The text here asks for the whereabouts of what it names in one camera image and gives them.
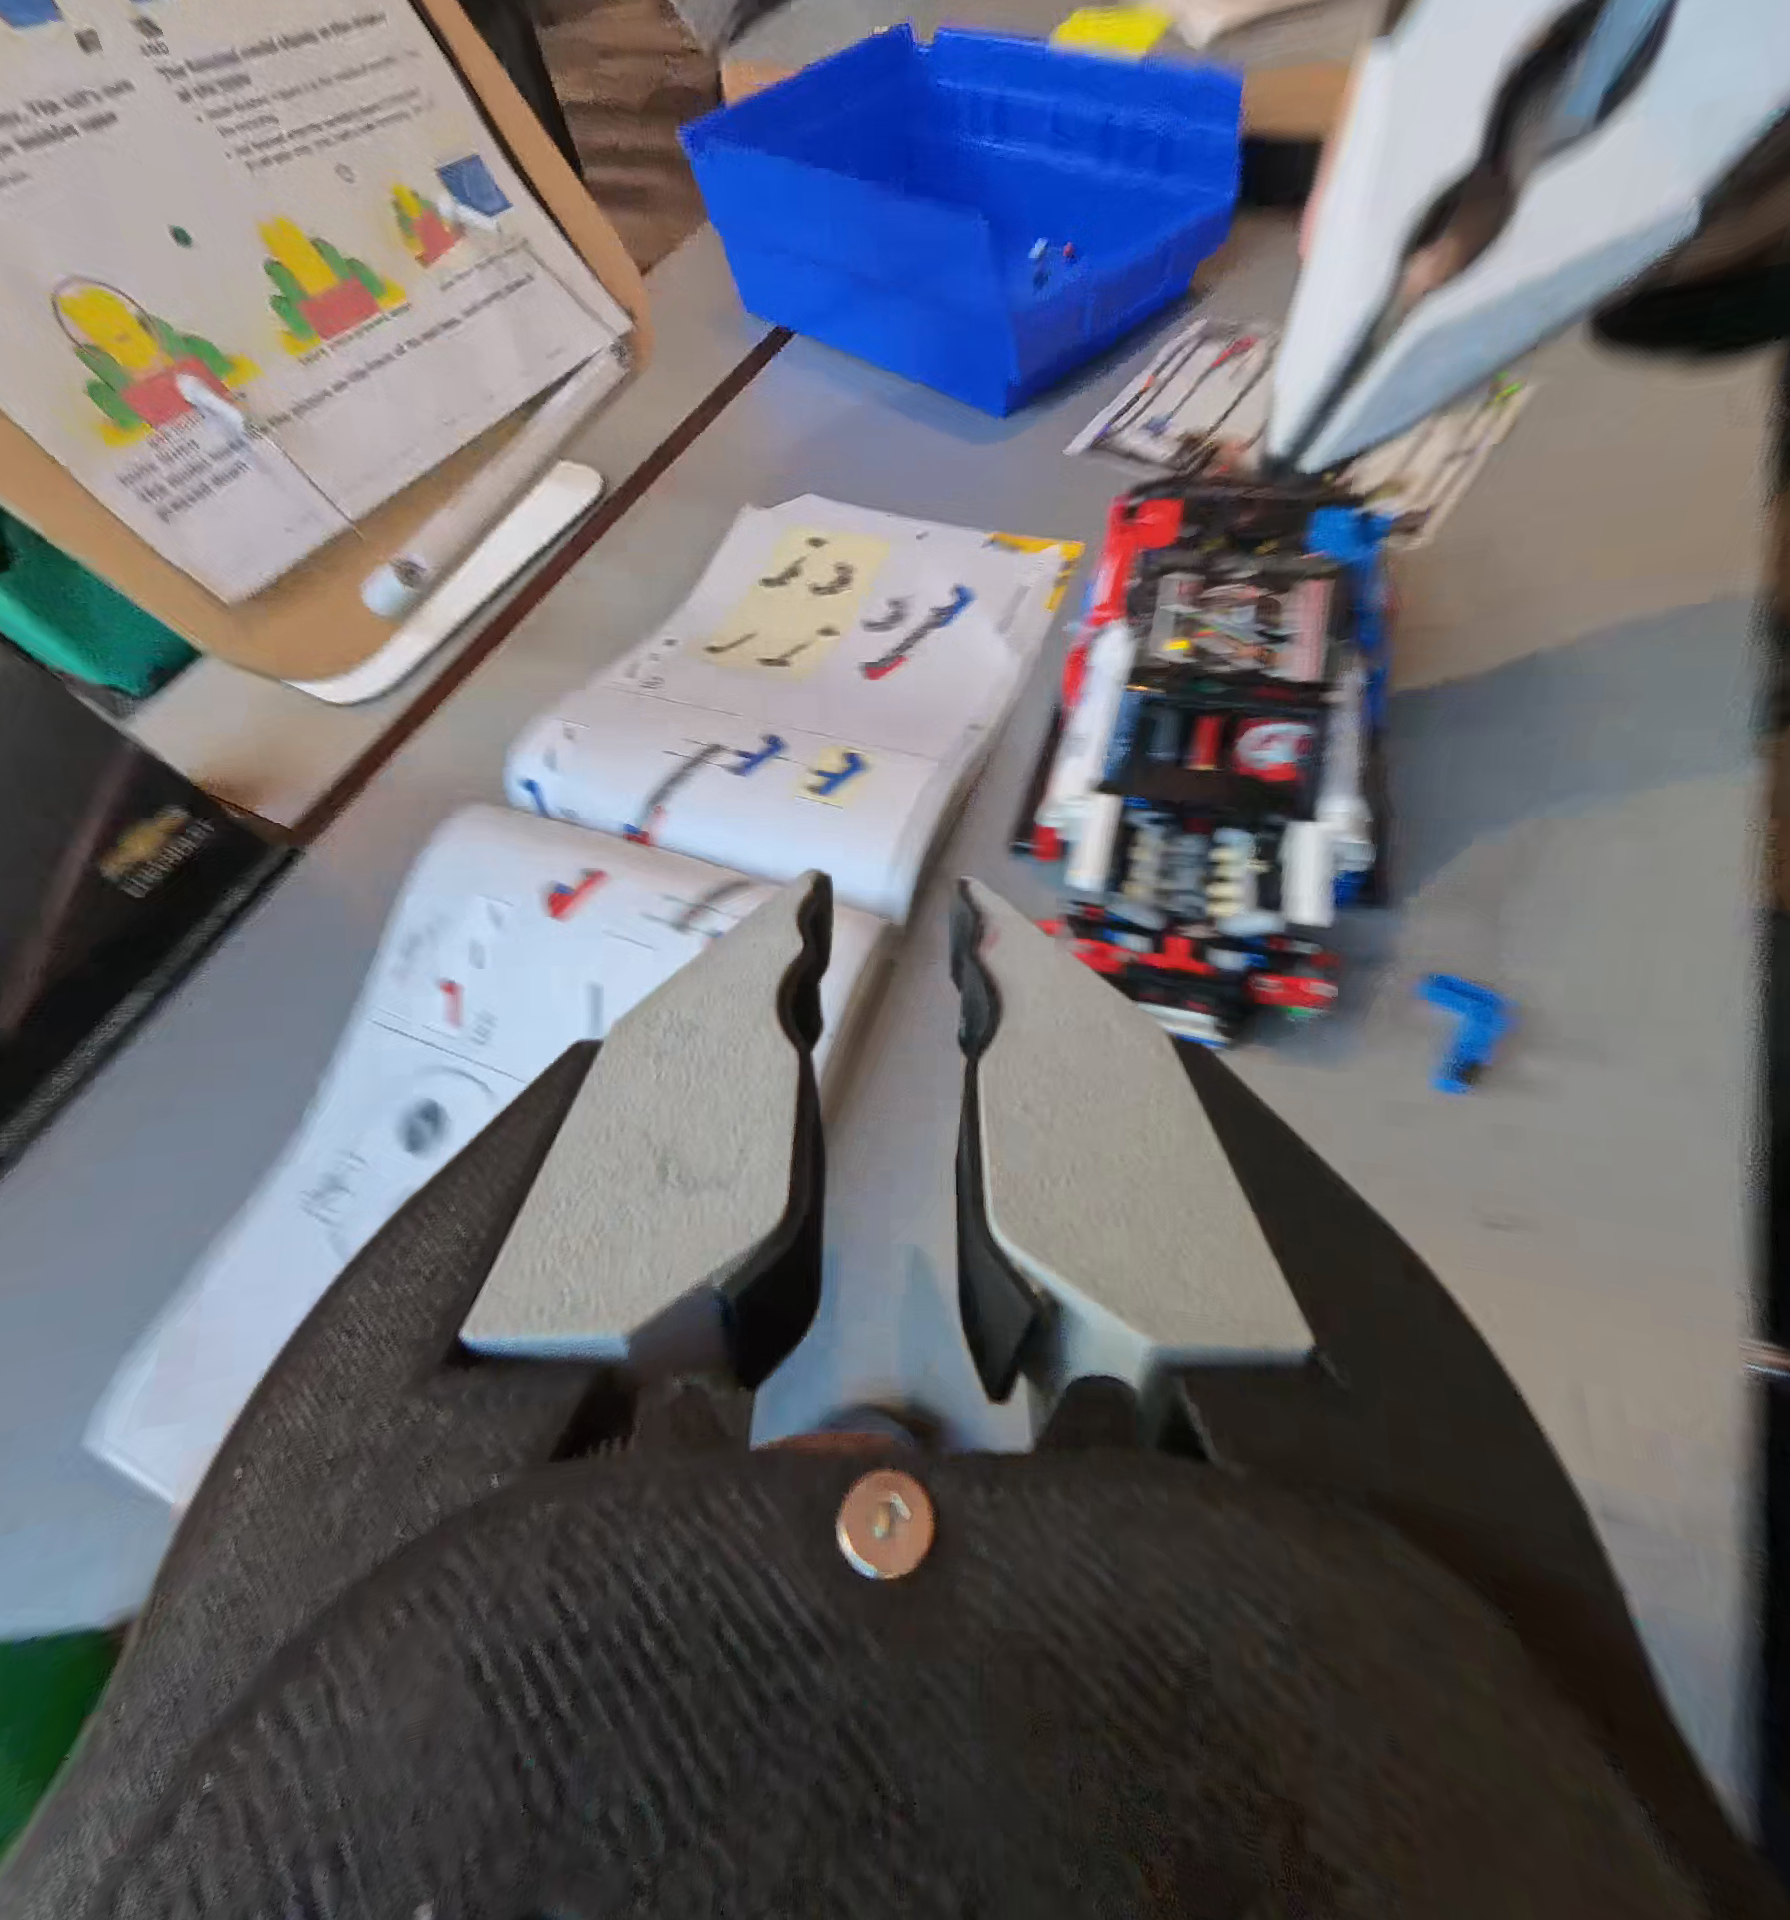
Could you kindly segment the black toy set box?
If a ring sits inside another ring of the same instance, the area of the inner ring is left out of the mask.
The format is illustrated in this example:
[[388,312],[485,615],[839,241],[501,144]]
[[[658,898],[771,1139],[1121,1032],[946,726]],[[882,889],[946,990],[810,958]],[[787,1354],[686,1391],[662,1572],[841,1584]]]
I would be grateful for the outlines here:
[[0,1180],[291,859],[0,634]]

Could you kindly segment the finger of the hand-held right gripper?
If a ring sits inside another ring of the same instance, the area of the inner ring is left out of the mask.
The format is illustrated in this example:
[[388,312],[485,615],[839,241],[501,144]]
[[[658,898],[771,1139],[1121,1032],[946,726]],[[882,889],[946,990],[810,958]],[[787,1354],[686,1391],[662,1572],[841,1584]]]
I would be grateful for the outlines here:
[[1594,301],[1586,222],[1542,157],[1592,4],[1397,4],[1316,179],[1267,458],[1340,465]]
[[1556,331],[1687,243],[1708,193],[1790,108],[1790,2],[1592,7],[1541,146],[1592,246],[1594,301]]

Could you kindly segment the teal plastic bin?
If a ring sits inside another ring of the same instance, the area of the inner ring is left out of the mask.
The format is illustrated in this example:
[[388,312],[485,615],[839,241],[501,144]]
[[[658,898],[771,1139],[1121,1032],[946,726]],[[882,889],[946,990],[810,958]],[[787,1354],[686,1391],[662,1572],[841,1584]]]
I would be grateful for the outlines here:
[[196,650],[0,508],[0,634],[59,677],[144,699]]

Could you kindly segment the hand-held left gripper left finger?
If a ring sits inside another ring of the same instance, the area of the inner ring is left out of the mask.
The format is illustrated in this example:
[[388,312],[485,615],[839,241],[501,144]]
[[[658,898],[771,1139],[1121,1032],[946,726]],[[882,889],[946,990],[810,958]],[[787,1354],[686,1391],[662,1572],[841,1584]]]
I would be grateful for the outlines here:
[[792,878],[460,1154],[486,1181],[463,1356],[744,1389],[780,1370],[820,1293],[831,938],[830,876]]

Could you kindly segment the blue plastic bin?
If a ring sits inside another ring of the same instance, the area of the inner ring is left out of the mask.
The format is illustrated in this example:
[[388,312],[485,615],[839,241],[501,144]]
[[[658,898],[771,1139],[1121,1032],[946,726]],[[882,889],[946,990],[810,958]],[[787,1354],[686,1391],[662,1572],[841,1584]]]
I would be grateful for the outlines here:
[[1190,290],[1241,132],[1233,68],[902,24],[680,139],[748,313],[1007,416]]

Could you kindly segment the blue angled brick beam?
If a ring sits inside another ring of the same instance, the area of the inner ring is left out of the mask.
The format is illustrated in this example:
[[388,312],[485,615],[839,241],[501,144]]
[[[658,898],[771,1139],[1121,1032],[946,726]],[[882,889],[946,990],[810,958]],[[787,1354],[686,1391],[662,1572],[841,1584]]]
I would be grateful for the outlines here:
[[1512,1036],[1519,1019],[1517,1001],[1452,974],[1423,976],[1416,997],[1448,1021],[1432,1084],[1439,1093],[1472,1090]]

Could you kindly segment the instruction sheet on stand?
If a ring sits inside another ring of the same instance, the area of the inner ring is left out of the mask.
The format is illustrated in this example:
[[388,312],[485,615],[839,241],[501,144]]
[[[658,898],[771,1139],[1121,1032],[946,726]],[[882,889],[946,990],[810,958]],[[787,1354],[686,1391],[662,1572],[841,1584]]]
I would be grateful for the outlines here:
[[215,599],[92,498],[0,410],[0,508],[157,617],[201,653],[283,682],[353,669],[566,452],[637,368],[647,306],[617,227],[554,132],[556,99],[524,4],[413,4],[494,121],[501,152],[546,202],[593,277],[629,313],[629,337],[485,431],[373,516],[243,601]]

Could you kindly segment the open building instruction booklet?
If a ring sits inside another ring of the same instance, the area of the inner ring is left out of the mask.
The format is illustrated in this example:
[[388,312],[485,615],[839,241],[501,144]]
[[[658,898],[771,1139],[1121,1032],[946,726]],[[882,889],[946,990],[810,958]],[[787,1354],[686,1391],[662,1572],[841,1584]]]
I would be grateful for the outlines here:
[[122,1361],[86,1452],[185,1505],[391,1213],[809,867],[836,896],[834,1086],[1082,550],[818,495],[744,508],[683,603],[518,734],[503,800],[414,857],[294,1137]]

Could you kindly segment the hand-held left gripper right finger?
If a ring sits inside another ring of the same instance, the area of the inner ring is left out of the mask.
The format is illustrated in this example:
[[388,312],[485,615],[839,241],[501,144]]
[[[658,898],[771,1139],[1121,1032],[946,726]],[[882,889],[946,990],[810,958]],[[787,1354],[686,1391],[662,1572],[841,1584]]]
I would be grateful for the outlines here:
[[957,1298],[988,1400],[1305,1365],[1311,1322],[1163,1027],[975,878],[950,971]]

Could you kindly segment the adjoining grey desk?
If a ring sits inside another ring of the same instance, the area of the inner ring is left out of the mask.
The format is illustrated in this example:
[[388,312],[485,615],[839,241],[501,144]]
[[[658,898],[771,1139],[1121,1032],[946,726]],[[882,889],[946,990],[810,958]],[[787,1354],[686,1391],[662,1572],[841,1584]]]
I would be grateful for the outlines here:
[[137,743],[293,844],[315,839],[451,700],[762,371],[785,335],[748,315],[716,228],[698,225],[647,281],[650,365],[570,440],[601,470],[593,509],[402,685],[336,707],[203,659],[140,707]]

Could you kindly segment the yellow notepad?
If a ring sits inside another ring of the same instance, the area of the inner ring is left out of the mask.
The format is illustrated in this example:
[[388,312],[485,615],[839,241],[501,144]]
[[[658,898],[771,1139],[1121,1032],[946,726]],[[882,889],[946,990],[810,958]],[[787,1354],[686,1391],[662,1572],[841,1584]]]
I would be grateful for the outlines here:
[[1174,12],[1166,4],[1087,4],[1065,14],[1047,35],[1050,48],[1095,58],[1140,61],[1172,33]]

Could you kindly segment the toy brick race car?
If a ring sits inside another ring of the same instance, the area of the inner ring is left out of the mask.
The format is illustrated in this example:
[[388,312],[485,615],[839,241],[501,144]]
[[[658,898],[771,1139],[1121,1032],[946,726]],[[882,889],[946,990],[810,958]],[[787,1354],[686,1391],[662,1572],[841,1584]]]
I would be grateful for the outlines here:
[[1014,852],[1044,929],[1172,1036],[1340,1001],[1388,907],[1386,516],[1334,480],[1153,482],[1106,516]]

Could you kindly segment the printed instruction sheet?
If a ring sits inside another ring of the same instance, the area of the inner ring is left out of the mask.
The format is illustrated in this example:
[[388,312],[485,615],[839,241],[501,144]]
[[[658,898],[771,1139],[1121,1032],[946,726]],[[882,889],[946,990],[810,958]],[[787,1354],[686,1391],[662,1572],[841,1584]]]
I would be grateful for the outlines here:
[[0,410],[215,599],[629,331],[413,4],[0,2]]

